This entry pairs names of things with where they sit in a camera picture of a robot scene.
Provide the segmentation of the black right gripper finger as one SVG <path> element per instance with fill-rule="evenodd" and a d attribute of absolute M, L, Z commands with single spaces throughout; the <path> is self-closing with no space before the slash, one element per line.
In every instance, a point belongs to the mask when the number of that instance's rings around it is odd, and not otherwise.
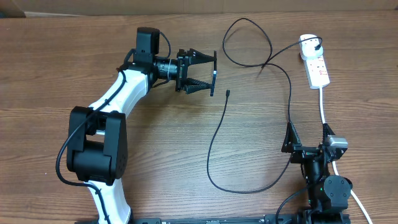
<path fill-rule="evenodd" d="M 287 123 L 287 129 L 286 129 L 284 141 L 282 143 L 281 152 L 294 153 L 301 146 L 302 146 L 302 143 L 301 143 L 301 140 L 297 133 L 297 130 L 296 130 L 293 122 L 289 121 Z"/>
<path fill-rule="evenodd" d="M 323 123 L 323 139 L 326 139 L 329 135 L 335 135 L 328 123 Z"/>

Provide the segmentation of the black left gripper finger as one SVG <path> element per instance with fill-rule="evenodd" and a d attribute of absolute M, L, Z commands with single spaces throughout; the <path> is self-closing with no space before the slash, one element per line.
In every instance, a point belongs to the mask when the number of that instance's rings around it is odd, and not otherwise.
<path fill-rule="evenodd" d="M 201 63 L 214 62 L 215 56 L 205 55 L 195 49 L 190 49 L 188 52 L 188 63 L 189 65 L 196 65 Z"/>
<path fill-rule="evenodd" d="M 207 82 L 199 81 L 193 78 L 187 78 L 184 84 L 183 89 L 185 90 L 186 94 L 192 94 L 197 91 L 210 89 L 211 85 Z"/>

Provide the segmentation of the blue-framed smartphone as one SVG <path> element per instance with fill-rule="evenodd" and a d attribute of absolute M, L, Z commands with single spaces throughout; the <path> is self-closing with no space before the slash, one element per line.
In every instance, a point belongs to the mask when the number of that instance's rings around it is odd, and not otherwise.
<path fill-rule="evenodd" d="M 210 86 L 210 96 L 212 97 L 215 92 L 215 84 L 216 84 L 216 77 L 217 77 L 217 51 L 214 50 L 213 55 L 213 74 Z"/>

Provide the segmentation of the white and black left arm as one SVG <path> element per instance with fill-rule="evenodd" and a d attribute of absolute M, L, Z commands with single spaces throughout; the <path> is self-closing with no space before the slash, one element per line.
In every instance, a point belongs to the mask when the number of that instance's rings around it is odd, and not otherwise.
<path fill-rule="evenodd" d="M 136 47 L 116 70 L 117 80 L 88 107 L 71 110 L 68 137 L 55 162 L 57 177 L 67 185 L 87 187 L 99 213 L 95 223 L 133 223 L 121 177 L 127 167 L 127 117 L 150 89 L 175 82 L 176 91 L 191 94 L 215 89 L 217 69 L 211 82 L 188 77 L 188 67 L 217 63 L 217 53 L 205 55 L 195 49 L 178 51 L 175 58 L 160 57 L 160 30 L 137 29 Z"/>

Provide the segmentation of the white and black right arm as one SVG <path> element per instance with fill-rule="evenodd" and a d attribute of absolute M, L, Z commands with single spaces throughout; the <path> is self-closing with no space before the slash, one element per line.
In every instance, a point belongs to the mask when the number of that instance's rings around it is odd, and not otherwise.
<path fill-rule="evenodd" d="M 275 222 L 287 223 L 350 223 L 343 211 L 348 208 L 352 182 L 341 175 L 331 175 L 328 165 L 348 150 L 348 141 L 323 124 L 323 139 L 318 146 L 303 146 L 292 122 L 287 123 L 282 152 L 290 154 L 290 162 L 299 164 L 306 186 L 286 198 L 275 213 Z M 284 205 L 302 193 L 308 193 L 309 206 L 296 214 L 281 217 Z"/>

